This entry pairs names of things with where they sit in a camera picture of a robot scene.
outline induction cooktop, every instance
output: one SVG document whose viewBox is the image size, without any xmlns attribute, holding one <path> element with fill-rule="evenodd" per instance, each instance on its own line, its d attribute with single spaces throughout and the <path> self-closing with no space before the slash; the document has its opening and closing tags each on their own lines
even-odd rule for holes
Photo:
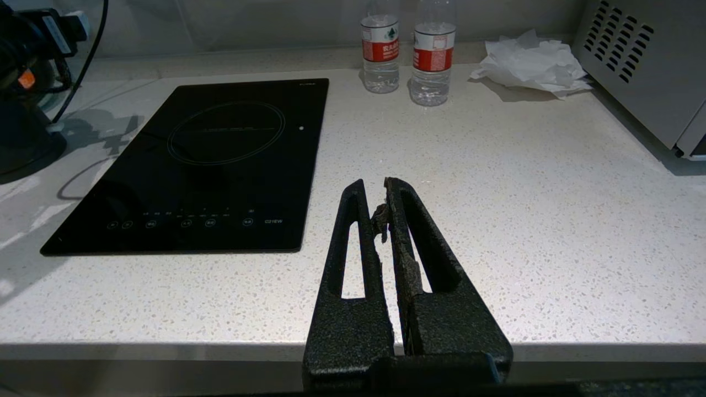
<svg viewBox="0 0 706 397">
<path fill-rule="evenodd" d="M 42 254 L 298 251 L 327 91 L 178 87 Z"/>
</svg>

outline plastic bottle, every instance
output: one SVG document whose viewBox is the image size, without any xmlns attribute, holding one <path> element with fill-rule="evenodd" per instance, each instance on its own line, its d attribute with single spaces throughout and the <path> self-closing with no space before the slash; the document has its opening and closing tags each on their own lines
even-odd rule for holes
<svg viewBox="0 0 706 397">
<path fill-rule="evenodd" d="M 455 36 L 455 0 L 419 0 L 410 88 L 415 103 L 437 106 L 448 99 Z"/>
<path fill-rule="evenodd" d="M 365 88 L 384 94 L 400 85 L 400 2 L 370 0 L 360 22 Z"/>
</svg>

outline white paper towel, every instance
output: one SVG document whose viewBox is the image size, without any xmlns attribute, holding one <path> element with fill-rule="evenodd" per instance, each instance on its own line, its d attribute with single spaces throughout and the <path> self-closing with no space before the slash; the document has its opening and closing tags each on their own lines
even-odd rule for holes
<svg viewBox="0 0 706 397">
<path fill-rule="evenodd" d="M 471 78 L 489 77 L 508 87 L 536 88 L 558 98 L 591 86 L 583 78 L 586 72 L 571 54 L 571 47 L 558 40 L 540 42 L 534 29 L 510 39 L 486 42 L 488 56 Z"/>
</svg>

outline backsplash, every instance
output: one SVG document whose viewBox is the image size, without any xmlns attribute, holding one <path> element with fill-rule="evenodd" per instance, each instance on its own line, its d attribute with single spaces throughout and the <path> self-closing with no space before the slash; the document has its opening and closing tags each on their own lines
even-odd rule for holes
<svg viewBox="0 0 706 397">
<path fill-rule="evenodd" d="M 411 37 L 416 1 L 402 1 L 401 38 Z M 100 0 L 6 0 L 15 9 L 84 10 L 93 29 Z M 111 0 L 98 57 L 357 45 L 366 0 Z M 585 0 L 458 0 L 460 41 L 572 35 Z"/>
</svg>

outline white speckled countertop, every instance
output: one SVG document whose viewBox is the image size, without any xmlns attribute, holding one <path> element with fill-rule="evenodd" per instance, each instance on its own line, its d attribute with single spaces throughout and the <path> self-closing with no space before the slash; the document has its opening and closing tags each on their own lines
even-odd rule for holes
<svg viewBox="0 0 706 397">
<path fill-rule="evenodd" d="M 554 100 L 468 73 L 455 66 L 437 108 L 404 86 L 368 93 L 351 69 L 86 83 L 69 153 L 0 186 L 0 358 L 300 360 L 341 191 L 364 179 L 373 210 L 395 176 L 419 193 L 516 360 L 703 360 L 706 177 L 676 176 L 592 93 Z M 40 256 L 176 86 L 321 77 L 299 253 Z M 389 246 L 378 251 L 398 330 Z"/>
</svg>

